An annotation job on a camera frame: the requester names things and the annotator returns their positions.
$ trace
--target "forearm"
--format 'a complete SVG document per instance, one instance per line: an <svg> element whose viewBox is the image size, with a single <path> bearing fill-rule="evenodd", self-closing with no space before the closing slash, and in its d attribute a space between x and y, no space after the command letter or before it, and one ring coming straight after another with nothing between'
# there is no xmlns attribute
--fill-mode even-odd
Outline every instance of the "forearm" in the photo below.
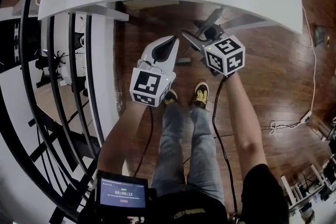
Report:
<svg viewBox="0 0 336 224"><path fill-rule="evenodd" d="M254 166L266 164L260 124L239 75L233 74L225 85L242 176L245 178Z"/></svg>
<svg viewBox="0 0 336 224"><path fill-rule="evenodd" d="M98 158L98 170L121 174L130 145L146 109L146 105L131 102L105 140Z"/></svg>

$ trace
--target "person's left arm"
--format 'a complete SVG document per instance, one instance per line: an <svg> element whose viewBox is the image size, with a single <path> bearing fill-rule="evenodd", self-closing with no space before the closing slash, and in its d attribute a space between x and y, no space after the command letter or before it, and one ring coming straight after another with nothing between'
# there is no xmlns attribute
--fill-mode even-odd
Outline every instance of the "person's left arm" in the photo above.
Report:
<svg viewBox="0 0 336 224"><path fill-rule="evenodd" d="M98 158L98 170L122 174L122 166L146 109L146 105L131 102L105 140Z"/></svg>

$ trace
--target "display screen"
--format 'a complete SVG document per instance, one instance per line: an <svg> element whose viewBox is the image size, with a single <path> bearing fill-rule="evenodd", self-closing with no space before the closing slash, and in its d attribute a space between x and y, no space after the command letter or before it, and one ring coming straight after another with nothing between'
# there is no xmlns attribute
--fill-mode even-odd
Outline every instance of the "display screen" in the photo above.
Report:
<svg viewBox="0 0 336 224"><path fill-rule="evenodd" d="M118 207L145 208L145 187L109 179L101 179L100 204Z"/></svg>

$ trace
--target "leg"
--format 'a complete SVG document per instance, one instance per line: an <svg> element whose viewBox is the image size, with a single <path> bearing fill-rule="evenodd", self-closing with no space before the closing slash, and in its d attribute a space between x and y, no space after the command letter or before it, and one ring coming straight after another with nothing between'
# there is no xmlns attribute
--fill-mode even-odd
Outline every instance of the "leg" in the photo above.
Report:
<svg viewBox="0 0 336 224"><path fill-rule="evenodd" d="M157 196L185 190L181 147L183 127L184 116L179 104L168 104L163 115L163 133L152 181Z"/></svg>
<svg viewBox="0 0 336 224"><path fill-rule="evenodd" d="M194 122L194 133L187 185L188 189L200 191L224 203L223 184L216 159L215 141L204 108L204 105L200 107L197 102L194 102L190 111L191 119Z"/></svg>

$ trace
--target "black metal railing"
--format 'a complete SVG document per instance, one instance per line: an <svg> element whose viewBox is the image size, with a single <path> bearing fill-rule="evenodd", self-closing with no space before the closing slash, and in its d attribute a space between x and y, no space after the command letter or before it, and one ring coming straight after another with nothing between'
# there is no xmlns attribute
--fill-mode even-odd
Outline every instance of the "black metal railing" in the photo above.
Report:
<svg viewBox="0 0 336 224"><path fill-rule="evenodd" d="M70 57L70 72L72 79L72 89L73 94L78 110L78 116L81 122L81 126L83 129L83 134L85 136L85 140L87 143L87 147L89 149L90 155L93 158L93 161L86 167L81 154L79 153L76 144L73 142L71 138L71 131L69 128L69 121L66 119L66 115L64 112L59 88L58 88L58 75L56 73L56 63L54 59L54 17L48 18L48 27L47 27L47 45L48 45L48 67L50 73L50 82L51 88L55 99L55 104L57 107L57 111L59 114L59 118L61 120L62 128L64 131L64 135L67 139L69 147L72 151L75 160L79 164L79 166L83 169L85 175L81 179L81 181L77 181L72 178L62 160L60 159L57 151L53 146L53 141L57 138L57 132L54 131L49 135L48 127L46 122L44 121L44 115L40 108L37 105L33 86L30 78L30 70L29 70L29 61L28 61L28 43L27 43L27 21L29 15L29 5L30 0L24 0L23 11L21 15L20 21L20 35L19 35L19 56L21 61L22 75L23 81L25 85L25 90L27 94L27 99L30 105L30 109L32 111L34 121L36 123L38 132L41 134L43 138L43 142L39 143L39 146L33 151L33 153L28 156L26 150L24 149L18 135L13 127L11 119L7 112L7 107L2 95L1 87L0 87L0 114L2 116L2 123L0 124L0 132L2 137L4 138L5 143L7 144L10 152L24 170L24 172L29 176L29 178L43 191L46 196L53 201L57 208L50 219L50 223L61 223L63 217L67 217L70 220L77 222L79 213L77 208L82 199L87 200L88 197L86 192L88 190L89 182L93 183L92 175L97 169L97 159L98 159L98 150L92 145L92 137L89 134L87 122L85 120L85 115L83 112L83 105L80 98L79 87L78 87L78 78L77 78L77 69L76 69L76 57L75 57L75 40L74 40L74 32L75 32L75 14L69 15L69 57ZM87 16L86 23L86 62L87 62L87 82L90 93L90 102L93 111L93 117L95 120L95 124L98 131L98 137L100 139L101 144L104 142L104 137L102 133L102 128L99 121L98 108L96 103L95 89L93 86L93 73L92 73L92 61L91 61L91 16ZM51 157L56 161L57 166L60 170L60 174L67 185L65 192L62 191L60 184L59 189L62 195L59 195L57 191L54 190L50 182L50 178L48 177L48 181L44 178L41 172L36 168L34 162L42 156L43 152L47 151L50 153Z"/></svg>

